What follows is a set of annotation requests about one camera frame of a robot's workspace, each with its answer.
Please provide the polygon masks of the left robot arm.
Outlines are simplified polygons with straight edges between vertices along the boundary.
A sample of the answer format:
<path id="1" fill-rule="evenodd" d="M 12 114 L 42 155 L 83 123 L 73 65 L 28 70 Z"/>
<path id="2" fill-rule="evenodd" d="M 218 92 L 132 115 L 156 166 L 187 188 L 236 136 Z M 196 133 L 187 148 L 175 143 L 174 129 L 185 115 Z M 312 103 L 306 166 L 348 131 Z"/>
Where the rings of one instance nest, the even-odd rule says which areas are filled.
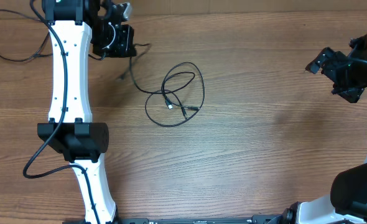
<path id="1" fill-rule="evenodd" d="M 53 51 L 53 90 L 48 121 L 37 125 L 45 146 L 63 155 L 77 177 L 85 204 L 82 223 L 119 223 L 105 169 L 106 123 L 90 108 L 88 59 L 136 56 L 132 6 L 112 1 L 42 1 Z"/>

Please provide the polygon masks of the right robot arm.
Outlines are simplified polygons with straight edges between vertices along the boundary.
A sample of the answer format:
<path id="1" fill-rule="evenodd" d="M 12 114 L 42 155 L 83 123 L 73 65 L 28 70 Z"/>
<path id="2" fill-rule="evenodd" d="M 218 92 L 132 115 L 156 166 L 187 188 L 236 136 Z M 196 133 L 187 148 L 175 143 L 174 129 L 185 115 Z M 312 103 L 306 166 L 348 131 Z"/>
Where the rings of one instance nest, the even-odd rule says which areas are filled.
<path id="1" fill-rule="evenodd" d="M 367 90 L 367 30 L 348 45 L 347 53 L 325 47 L 305 71 L 325 76 L 333 95 L 355 104 Z M 326 195 L 293 203 L 270 223 L 367 223 L 367 138 L 360 154 L 360 163 L 339 172 Z"/>

